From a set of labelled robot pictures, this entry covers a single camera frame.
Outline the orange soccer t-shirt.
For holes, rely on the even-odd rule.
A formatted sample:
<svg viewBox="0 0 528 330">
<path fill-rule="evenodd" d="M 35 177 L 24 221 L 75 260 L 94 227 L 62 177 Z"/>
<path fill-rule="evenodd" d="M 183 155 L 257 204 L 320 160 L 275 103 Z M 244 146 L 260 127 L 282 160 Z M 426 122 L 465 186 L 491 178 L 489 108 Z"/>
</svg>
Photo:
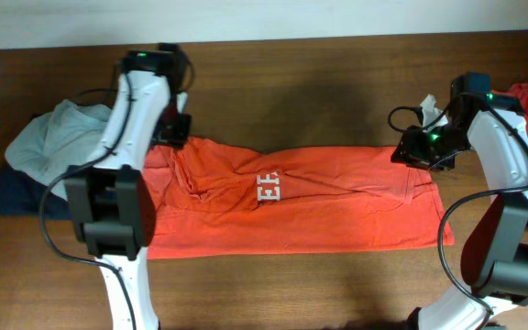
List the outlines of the orange soccer t-shirt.
<svg viewBox="0 0 528 330">
<path fill-rule="evenodd" d="M 431 175 L 390 147 L 270 154 L 193 137 L 155 147 L 143 177 L 157 209 L 151 259 L 342 253 L 452 244 Z"/>
</svg>

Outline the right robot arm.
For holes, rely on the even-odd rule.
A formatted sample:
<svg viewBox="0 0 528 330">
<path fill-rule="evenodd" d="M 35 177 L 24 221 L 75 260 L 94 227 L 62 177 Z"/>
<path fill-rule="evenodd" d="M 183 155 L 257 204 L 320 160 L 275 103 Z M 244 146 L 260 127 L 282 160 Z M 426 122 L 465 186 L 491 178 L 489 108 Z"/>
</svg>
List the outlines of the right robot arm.
<svg viewBox="0 0 528 330">
<path fill-rule="evenodd" d="M 498 314 L 528 305 L 528 120 L 519 100 L 494 93 L 487 74 L 467 72 L 450 84 L 443 110 L 430 99 L 412 108 L 420 123 L 401 131 L 391 161 L 427 171 L 455 167 L 465 151 L 478 155 L 488 188 L 453 203 L 441 218 L 437 251 L 452 286 L 416 308 L 403 329 L 495 329 Z M 479 198 L 491 204 L 462 249 L 456 278 L 446 261 L 451 214 Z"/>
</svg>

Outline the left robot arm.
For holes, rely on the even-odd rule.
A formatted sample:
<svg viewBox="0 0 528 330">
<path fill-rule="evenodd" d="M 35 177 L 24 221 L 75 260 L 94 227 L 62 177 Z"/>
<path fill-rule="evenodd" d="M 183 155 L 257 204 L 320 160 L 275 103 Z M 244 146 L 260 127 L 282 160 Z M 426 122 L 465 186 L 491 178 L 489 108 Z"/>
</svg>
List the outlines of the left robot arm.
<svg viewBox="0 0 528 330">
<path fill-rule="evenodd" d="M 151 148 L 187 142 L 192 118 L 183 108 L 193 77 L 176 44 L 129 51 L 100 141 L 63 180 L 74 234 L 86 246 L 85 263 L 102 272 L 115 329 L 160 328 L 148 275 L 157 211 L 142 171 Z"/>
</svg>

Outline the light grey folded shirt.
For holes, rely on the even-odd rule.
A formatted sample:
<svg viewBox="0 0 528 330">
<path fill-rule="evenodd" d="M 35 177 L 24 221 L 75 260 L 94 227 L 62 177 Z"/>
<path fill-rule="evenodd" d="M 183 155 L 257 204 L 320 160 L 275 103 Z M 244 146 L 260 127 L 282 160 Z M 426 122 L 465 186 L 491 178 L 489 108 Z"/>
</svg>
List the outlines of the light grey folded shirt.
<svg viewBox="0 0 528 330">
<path fill-rule="evenodd" d="M 69 166 L 87 161 L 110 115 L 103 104 L 79 106 L 64 100 L 31 120 L 7 147 L 5 160 L 12 169 L 47 186 Z"/>
</svg>

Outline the dark navy folded garment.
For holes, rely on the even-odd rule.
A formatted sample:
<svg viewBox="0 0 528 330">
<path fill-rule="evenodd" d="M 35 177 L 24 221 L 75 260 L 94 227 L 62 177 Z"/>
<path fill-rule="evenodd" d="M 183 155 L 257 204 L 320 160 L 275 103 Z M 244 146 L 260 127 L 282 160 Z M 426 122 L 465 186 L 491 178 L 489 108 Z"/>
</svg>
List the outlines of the dark navy folded garment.
<svg viewBox="0 0 528 330">
<path fill-rule="evenodd" d="M 46 186 L 5 160 L 0 166 L 0 215 L 37 215 Z"/>
</svg>

